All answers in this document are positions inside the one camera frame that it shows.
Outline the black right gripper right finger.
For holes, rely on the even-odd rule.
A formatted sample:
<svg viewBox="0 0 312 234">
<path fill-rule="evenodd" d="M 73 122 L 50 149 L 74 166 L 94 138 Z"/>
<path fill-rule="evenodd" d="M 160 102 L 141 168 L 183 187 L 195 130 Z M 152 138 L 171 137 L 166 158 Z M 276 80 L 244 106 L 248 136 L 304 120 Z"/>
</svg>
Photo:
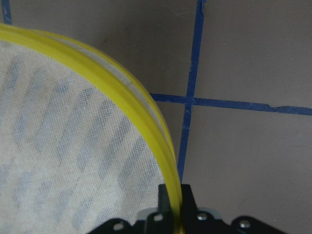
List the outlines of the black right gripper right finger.
<svg viewBox="0 0 312 234">
<path fill-rule="evenodd" d="M 251 216 L 239 216 L 230 224 L 225 223 L 218 212 L 199 208 L 188 184 L 181 185 L 181 218 L 187 234 L 282 234 L 283 231 Z"/>
</svg>

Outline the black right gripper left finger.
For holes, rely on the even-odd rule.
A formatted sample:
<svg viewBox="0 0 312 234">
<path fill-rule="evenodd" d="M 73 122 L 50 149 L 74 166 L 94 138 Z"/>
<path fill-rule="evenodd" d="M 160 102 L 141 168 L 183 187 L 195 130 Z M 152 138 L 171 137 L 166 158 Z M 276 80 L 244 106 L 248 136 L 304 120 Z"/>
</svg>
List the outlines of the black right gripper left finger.
<svg viewBox="0 0 312 234">
<path fill-rule="evenodd" d="M 93 234 L 172 234 L 174 218 L 165 184 L 158 186 L 157 207 L 144 209 L 131 225 L 121 218 L 112 218 L 91 231 Z"/>
</svg>

